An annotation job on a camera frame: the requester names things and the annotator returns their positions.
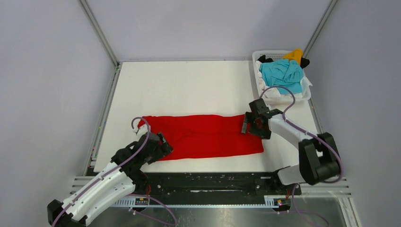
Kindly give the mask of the black t shirt in basket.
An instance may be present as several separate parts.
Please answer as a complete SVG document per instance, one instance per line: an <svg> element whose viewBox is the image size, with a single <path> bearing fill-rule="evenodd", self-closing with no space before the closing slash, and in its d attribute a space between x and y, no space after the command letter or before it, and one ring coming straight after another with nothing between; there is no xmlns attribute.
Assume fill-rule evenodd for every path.
<svg viewBox="0 0 401 227"><path fill-rule="evenodd" d="M273 62L274 60L272 58L267 58L266 55L262 55L261 57L259 57L257 59L257 61L259 61L261 63L270 63L270 62ZM302 69L306 68L309 64L310 64L310 60L309 59L301 58L300 67Z"/></svg>

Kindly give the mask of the teal t shirt in basket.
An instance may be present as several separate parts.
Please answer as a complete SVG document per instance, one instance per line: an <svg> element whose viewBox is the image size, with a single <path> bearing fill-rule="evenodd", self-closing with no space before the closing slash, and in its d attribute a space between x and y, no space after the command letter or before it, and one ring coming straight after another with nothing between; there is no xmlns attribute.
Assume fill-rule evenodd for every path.
<svg viewBox="0 0 401 227"><path fill-rule="evenodd" d="M293 94L303 92L301 80L304 73L295 60L280 59L273 62L262 63L259 66L262 79L268 87L282 86Z"/></svg>

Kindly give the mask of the red t shirt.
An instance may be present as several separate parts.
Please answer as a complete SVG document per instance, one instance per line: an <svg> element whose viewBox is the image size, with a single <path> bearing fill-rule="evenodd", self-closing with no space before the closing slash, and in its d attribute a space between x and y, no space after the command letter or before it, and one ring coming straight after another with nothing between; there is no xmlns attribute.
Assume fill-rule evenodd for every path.
<svg viewBox="0 0 401 227"><path fill-rule="evenodd" d="M152 133L162 133L173 152L162 160L217 158L258 154L262 140L243 134L244 115L144 116L137 128L149 123Z"/></svg>

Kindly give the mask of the white plastic laundry basket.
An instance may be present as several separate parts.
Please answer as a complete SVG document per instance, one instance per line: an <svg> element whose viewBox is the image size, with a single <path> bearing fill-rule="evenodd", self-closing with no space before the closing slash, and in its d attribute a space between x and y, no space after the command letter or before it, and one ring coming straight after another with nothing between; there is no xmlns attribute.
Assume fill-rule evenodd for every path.
<svg viewBox="0 0 401 227"><path fill-rule="evenodd" d="M312 83L306 77L304 68L308 59L302 58L301 49L264 50L252 54L253 68L258 94L268 104L307 101L311 98Z"/></svg>

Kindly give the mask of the yellow t shirt in basket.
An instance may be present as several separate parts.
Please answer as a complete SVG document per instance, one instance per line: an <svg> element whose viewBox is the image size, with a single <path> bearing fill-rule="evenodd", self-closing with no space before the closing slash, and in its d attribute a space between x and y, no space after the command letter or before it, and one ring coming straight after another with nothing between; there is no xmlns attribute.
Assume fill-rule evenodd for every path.
<svg viewBox="0 0 401 227"><path fill-rule="evenodd" d="M296 61L298 65L301 65L301 60L303 57L302 49L295 49L292 52L285 54L282 59L286 59L288 61Z"/></svg>

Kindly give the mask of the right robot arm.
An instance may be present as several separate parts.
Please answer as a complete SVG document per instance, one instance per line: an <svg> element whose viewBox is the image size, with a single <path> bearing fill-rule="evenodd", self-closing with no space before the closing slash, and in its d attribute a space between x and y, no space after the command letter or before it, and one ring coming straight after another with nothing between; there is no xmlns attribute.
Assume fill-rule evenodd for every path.
<svg viewBox="0 0 401 227"><path fill-rule="evenodd" d="M274 193L283 195L295 183L315 185L327 183L335 176L342 178L343 165L331 134L314 134L296 125L283 111L268 108L261 98L250 102L249 107L250 111L244 116L243 134L269 140L275 133L298 150L298 165L273 173L271 188Z"/></svg>

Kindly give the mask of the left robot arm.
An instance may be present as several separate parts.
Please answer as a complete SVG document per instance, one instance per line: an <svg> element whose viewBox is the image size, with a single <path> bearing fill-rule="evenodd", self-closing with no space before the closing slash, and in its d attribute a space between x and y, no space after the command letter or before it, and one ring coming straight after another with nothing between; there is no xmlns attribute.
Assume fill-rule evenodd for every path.
<svg viewBox="0 0 401 227"><path fill-rule="evenodd" d="M117 150L111 161L93 179L70 197L47 205L52 227L87 227L122 197L149 195L148 177L141 168L173 152L162 133L145 133L138 141Z"/></svg>

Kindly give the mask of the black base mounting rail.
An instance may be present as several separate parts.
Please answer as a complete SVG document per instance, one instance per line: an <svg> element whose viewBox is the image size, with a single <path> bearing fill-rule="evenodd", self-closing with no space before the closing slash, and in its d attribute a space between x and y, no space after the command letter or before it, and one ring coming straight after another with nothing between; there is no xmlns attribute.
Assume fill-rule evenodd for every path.
<svg viewBox="0 0 401 227"><path fill-rule="evenodd" d="M277 197L300 195L300 188L292 185L276 186L273 172L227 173L145 173L134 194L164 198L228 198L228 197Z"/></svg>

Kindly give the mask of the aluminium frame rails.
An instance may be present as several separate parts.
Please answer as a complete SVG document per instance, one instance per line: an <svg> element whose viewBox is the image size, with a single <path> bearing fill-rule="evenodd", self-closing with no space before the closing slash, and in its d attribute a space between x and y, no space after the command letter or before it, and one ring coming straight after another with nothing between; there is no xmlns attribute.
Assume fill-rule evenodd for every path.
<svg viewBox="0 0 401 227"><path fill-rule="evenodd" d="M72 183L70 194L79 191L90 182L93 176L76 176ZM350 198L351 191L345 178L336 183L318 183L316 185L300 184L301 195L308 198Z"/></svg>

